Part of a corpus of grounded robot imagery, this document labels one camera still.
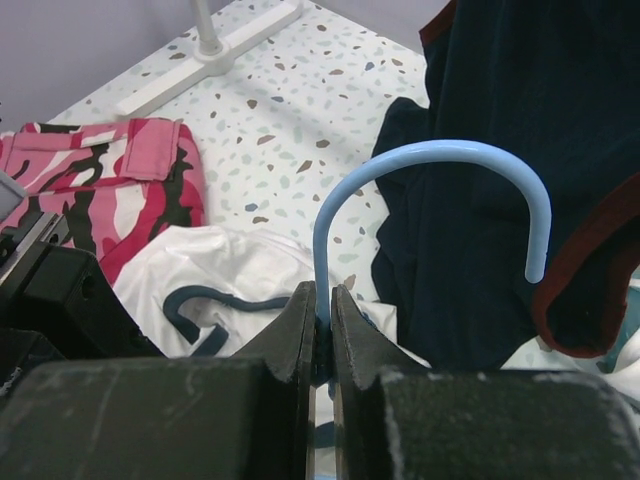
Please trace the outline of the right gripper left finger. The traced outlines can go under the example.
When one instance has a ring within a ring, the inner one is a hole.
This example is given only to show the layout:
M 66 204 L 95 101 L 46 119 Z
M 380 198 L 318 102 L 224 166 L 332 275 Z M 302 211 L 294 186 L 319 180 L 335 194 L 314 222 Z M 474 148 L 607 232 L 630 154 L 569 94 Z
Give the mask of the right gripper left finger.
M 1 413 L 5 479 L 310 479 L 315 286 L 228 358 L 51 362 Z

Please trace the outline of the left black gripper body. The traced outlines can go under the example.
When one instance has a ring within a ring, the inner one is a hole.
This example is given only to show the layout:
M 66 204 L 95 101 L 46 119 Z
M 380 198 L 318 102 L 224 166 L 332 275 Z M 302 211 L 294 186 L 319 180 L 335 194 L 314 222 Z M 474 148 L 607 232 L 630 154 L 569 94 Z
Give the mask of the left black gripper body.
M 64 217 L 32 213 L 1 231 L 1 392 L 41 364 L 154 357 L 94 254 L 63 245 Z

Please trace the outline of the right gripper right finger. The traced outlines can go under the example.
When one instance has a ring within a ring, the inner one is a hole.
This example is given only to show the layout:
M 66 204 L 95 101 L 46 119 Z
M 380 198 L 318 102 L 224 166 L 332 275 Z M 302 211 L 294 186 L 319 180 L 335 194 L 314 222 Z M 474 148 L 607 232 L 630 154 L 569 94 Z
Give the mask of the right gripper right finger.
M 428 369 L 331 302 L 341 479 L 635 479 L 639 433 L 622 397 L 579 372 Z

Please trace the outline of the white tank top navy trim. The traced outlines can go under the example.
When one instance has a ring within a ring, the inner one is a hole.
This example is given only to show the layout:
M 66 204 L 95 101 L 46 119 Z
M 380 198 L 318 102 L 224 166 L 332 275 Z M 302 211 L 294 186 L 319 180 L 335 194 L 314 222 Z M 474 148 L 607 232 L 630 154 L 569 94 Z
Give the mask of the white tank top navy trim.
M 168 357 L 230 356 L 311 280 L 310 251 L 269 231 L 170 227 L 129 261 L 114 291 L 126 311 Z M 503 369 L 581 370 L 639 399 L 639 272 L 614 347 L 578 359 L 543 348 L 539 338 L 516 350 Z

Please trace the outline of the pink camouflage garment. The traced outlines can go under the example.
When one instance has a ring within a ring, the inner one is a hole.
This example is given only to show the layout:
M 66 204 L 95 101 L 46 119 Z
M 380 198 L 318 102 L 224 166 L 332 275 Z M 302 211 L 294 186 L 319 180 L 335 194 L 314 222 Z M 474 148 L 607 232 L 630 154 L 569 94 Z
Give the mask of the pink camouflage garment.
M 1 169 L 27 193 L 4 224 L 64 216 L 63 245 L 94 254 L 109 282 L 167 228 L 206 221 L 200 153 L 180 121 L 28 123 L 2 134 Z

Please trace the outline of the light blue wire hanger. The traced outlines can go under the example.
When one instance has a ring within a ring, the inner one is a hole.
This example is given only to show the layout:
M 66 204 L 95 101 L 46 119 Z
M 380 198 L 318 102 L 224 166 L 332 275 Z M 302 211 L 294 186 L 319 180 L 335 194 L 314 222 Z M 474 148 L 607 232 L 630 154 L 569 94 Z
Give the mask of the light blue wire hanger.
M 533 323 L 514 289 L 539 283 L 552 229 L 539 175 L 501 148 L 430 140 L 379 154 L 348 174 L 322 204 L 313 230 L 316 325 L 332 337 L 328 237 L 346 200 L 375 183 L 388 216 L 371 275 L 396 309 L 406 350 L 445 370 L 502 366 Z

